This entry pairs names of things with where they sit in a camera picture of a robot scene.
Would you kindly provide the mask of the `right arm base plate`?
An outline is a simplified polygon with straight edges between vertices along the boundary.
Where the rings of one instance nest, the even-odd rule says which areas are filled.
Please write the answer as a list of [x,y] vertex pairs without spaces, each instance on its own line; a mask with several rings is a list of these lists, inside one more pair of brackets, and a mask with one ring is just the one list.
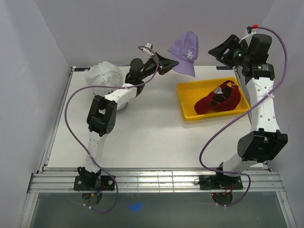
[[230,177],[217,173],[214,175],[200,175],[199,188],[201,190],[242,190],[243,184],[240,177]]

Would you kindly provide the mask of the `white baseball cap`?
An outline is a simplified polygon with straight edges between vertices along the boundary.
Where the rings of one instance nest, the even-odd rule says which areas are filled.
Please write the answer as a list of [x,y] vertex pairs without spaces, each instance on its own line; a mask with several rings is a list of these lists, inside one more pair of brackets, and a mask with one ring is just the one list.
[[[104,61],[97,63],[85,75],[85,81],[87,86],[111,86],[111,87],[123,87],[124,78],[119,67],[116,65]],[[118,90],[117,88],[104,88],[104,87],[92,87],[90,88],[94,96],[99,95],[101,97],[106,97]],[[123,109],[127,105],[125,102],[122,105],[118,105],[117,110]]]

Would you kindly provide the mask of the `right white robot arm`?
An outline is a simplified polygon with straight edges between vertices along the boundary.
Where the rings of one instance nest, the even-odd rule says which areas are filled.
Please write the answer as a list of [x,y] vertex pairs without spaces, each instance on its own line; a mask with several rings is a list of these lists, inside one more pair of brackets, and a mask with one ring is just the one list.
[[239,139],[237,152],[217,167],[210,183],[219,189],[242,189],[240,174],[258,163],[273,160],[288,142],[288,136],[280,131],[274,109],[275,71],[267,63],[272,38],[254,34],[250,43],[232,34],[209,54],[244,79],[250,100],[250,132]]

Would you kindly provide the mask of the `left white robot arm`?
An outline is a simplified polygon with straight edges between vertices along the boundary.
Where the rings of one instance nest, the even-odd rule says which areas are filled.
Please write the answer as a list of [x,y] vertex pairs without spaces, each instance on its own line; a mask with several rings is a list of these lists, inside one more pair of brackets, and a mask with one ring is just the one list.
[[114,129],[117,111],[142,92],[145,78],[155,72],[164,75],[178,64],[178,61],[164,58],[158,53],[151,54],[146,63],[135,58],[130,63],[122,88],[117,86],[107,95],[94,96],[86,119],[89,129],[88,154],[85,164],[77,168],[79,178],[87,189],[104,189],[102,185],[106,181],[101,175],[101,162],[98,159],[102,156],[106,137]]

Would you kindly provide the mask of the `lavender cap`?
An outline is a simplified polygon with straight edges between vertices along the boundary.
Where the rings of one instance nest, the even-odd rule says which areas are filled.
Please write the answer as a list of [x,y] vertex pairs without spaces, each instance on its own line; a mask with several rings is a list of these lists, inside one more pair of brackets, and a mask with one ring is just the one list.
[[199,54],[198,36],[192,32],[179,35],[168,48],[169,59],[177,61],[173,70],[180,74],[195,77],[194,62]]

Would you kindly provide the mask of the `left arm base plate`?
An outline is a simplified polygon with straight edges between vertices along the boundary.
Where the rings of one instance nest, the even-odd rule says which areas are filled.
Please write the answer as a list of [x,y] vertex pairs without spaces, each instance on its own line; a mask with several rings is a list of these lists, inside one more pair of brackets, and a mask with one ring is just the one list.
[[100,176],[99,178],[85,178],[76,176],[73,190],[77,191],[111,191],[115,189],[114,181],[109,176]]

